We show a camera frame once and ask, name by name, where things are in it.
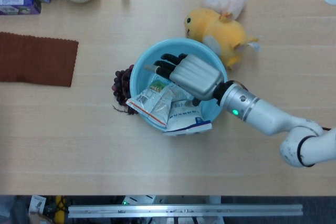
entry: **yellow plush toy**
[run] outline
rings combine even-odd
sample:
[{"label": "yellow plush toy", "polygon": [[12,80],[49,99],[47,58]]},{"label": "yellow plush toy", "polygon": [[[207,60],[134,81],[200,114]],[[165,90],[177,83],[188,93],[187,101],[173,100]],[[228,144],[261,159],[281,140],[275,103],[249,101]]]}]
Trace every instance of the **yellow plush toy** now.
[{"label": "yellow plush toy", "polygon": [[187,38],[210,47],[230,69],[239,65],[247,44],[258,41],[247,36],[242,25],[232,20],[232,13],[220,15],[211,9],[196,9],[187,15],[184,26]]}]

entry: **grape stem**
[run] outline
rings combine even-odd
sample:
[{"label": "grape stem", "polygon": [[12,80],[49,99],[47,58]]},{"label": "grape stem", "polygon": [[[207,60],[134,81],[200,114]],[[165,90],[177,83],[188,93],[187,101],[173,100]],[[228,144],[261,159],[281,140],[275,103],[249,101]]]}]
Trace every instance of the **grape stem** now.
[{"label": "grape stem", "polygon": [[118,111],[118,112],[123,112],[123,113],[127,113],[127,114],[128,114],[127,111],[125,111],[125,110],[119,110],[119,109],[117,109],[114,105],[112,105],[112,106],[113,106],[113,108],[114,108],[116,111]]}]

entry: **brown towel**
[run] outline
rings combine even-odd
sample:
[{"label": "brown towel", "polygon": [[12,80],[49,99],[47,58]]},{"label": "brown towel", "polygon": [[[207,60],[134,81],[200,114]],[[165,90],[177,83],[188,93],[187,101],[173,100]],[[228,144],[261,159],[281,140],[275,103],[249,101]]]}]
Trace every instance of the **brown towel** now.
[{"label": "brown towel", "polygon": [[0,32],[0,81],[70,87],[78,42]]}]

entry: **floor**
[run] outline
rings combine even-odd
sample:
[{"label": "floor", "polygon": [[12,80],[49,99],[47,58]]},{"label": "floor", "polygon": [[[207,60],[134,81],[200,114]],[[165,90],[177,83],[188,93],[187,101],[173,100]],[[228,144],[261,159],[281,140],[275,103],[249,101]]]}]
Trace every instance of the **floor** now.
[{"label": "floor", "polygon": [[334,224],[336,197],[222,197],[222,204],[302,204],[300,217],[224,218],[225,224]]},{"label": "floor", "polygon": [[[114,205],[121,204],[124,196],[73,196],[68,197],[71,205]],[[27,209],[30,196],[19,196],[12,208],[12,224],[26,224]],[[301,217],[225,217],[225,224],[334,224],[336,223],[336,197],[222,197],[222,204],[302,204]],[[47,198],[45,215],[53,215],[56,205],[53,197]],[[66,224],[111,224],[139,223],[138,221],[122,221],[121,219],[78,219],[68,220]]]}]

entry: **purple box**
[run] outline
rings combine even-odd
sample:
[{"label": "purple box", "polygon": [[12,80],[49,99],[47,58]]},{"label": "purple box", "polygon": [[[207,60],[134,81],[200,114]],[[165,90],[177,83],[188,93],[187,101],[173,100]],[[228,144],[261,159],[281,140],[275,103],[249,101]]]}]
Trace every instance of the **purple box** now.
[{"label": "purple box", "polygon": [[40,14],[39,0],[0,0],[0,15]]}]

